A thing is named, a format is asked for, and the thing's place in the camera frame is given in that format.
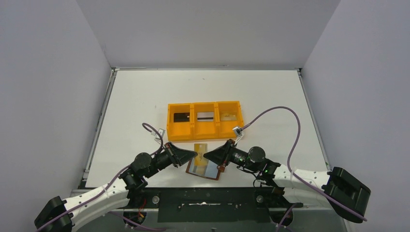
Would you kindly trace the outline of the brown leather card holder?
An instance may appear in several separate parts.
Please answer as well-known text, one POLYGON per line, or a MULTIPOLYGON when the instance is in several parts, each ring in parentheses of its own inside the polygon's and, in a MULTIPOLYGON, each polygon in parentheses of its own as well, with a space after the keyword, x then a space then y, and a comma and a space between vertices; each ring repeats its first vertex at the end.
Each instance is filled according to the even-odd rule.
POLYGON ((217 168, 217 165, 208 160, 196 160, 192 159, 186 168, 186 173, 200 178, 210 179, 218 181, 221 171, 217 168))

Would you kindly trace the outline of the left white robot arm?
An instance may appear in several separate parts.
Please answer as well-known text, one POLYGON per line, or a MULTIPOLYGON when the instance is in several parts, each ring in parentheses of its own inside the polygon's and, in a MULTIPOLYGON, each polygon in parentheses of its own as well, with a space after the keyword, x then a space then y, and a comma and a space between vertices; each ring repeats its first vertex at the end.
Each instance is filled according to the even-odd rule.
POLYGON ((50 199, 34 221, 39 232, 75 232, 94 219, 127 206, 147 186, 147 178, 172 165, 183 166, 198 155, 168 142, 152 156, 143 152, 107 184, 78 196, 50 199))

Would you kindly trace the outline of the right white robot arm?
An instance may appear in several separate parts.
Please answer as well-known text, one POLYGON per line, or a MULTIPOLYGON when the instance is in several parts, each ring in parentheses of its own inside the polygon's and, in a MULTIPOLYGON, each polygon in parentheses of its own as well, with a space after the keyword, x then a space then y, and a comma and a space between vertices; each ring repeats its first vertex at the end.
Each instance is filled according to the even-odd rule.
POLYGON ((262 184, 277 188, 278 195, 288 203, 332 208, 340 217, 354 223, 366 220, 371 190, 343 168, 335 167, 331 171, 292 169, 268 159, 261 147, 243 151, 233 140, 204 153, 204 157, 215 163, 220 171, 235 164, 238 169, 255 175, 262 184))

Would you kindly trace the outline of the black VIP card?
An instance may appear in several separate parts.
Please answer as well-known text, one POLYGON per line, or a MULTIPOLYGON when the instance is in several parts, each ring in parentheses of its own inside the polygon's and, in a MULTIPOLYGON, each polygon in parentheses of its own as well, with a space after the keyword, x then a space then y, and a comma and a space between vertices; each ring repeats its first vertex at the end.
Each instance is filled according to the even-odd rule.
POLYGON ((174 113, 173 122, 174 123, 190 122, 190 113, 189 112, 174 113))

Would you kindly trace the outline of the white magnetic stripe card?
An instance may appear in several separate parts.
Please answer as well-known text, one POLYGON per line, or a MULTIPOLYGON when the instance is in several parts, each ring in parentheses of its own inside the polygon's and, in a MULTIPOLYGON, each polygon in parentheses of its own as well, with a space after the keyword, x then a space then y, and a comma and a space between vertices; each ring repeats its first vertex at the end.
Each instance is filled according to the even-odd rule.
POLYGON ((212 122, 214 121, 214 113, 213 112, 198 112, 196 119, 198 122, 212 122))

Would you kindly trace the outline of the right yellow bin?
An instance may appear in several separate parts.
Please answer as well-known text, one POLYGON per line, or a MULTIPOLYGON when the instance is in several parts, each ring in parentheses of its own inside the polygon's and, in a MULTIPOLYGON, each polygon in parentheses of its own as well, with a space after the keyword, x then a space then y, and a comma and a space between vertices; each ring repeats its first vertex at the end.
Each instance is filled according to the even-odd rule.
POLYGON ((218 101, 218 114, 219 114, 219 137, 220 138, 235 138, 233 132, 234 127, 244 126, 244 121, 242 117, 242 110, 239 101, 218 101), (236 112, 237 121, 220 121, 221 112, 236 112))

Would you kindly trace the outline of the yellow bin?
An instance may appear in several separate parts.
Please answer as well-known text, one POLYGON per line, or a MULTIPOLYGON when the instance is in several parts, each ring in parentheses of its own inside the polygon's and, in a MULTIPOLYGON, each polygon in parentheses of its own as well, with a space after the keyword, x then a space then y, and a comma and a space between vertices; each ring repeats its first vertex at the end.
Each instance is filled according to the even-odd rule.
POLYGON ((167 136, 171 142, 191 141, 193 140, 193 124, 191 119, 192 104, 176 103, 168 104, 167 112, 167 136), (190 122, 174 123, 174 113, 190 113, 190 122))
POLYGON ((218 123, 216 120, 217 105, 216 102, 196 102, 193 104, 193 138, 194 140, 213 140, 218 139, 218 123), (213 112, 214 121, 212 122, 198 122, 198 112, 213 112))
POLYGON ((239 101, 218 101, 218 114, 219 114, 219 137, 220 138, 235 138, 233 132, 234 127, 244 126, 244 121, 242 117, 242 110, 239 101), (236 112, 237 121, 220 121, 221 112, 236 112))

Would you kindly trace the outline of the left yellow bin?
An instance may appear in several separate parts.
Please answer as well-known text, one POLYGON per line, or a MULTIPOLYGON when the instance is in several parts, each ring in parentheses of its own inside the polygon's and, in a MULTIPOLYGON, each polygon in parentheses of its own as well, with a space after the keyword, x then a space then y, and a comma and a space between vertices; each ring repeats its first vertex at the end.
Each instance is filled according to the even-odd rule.
POLYGON ((171 142, 191 141, 193 140, 193 124, 191 119, 192 104, 176 103, 168 104, 167 112, 167 136, 171 142), (174 123, 174 113, 190 113, 190 122, 174 123))

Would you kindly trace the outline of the middle yellow bin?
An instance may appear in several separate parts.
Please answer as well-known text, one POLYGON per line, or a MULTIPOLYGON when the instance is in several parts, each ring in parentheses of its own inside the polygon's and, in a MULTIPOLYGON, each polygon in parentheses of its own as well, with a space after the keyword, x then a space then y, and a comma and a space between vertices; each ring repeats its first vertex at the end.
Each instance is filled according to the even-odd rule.
POLYGON ((216 102, 196 102, 193 104, 193 138, 194 140, 213 140, 218 139, 218 123, 216 120, 217 105, 216 102), (198 112, 213 112, 214 121, 212 122, 198 122, 198 112))

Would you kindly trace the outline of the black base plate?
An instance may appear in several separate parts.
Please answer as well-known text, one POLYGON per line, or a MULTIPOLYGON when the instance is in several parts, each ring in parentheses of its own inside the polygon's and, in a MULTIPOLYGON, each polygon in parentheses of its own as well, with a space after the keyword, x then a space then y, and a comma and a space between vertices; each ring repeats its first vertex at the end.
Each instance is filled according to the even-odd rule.
POLYGON ((279 220, 292 203, 273 187, 146 188, 125 206, 127 210, 158 212, 158 222, 268 223, 279 220))

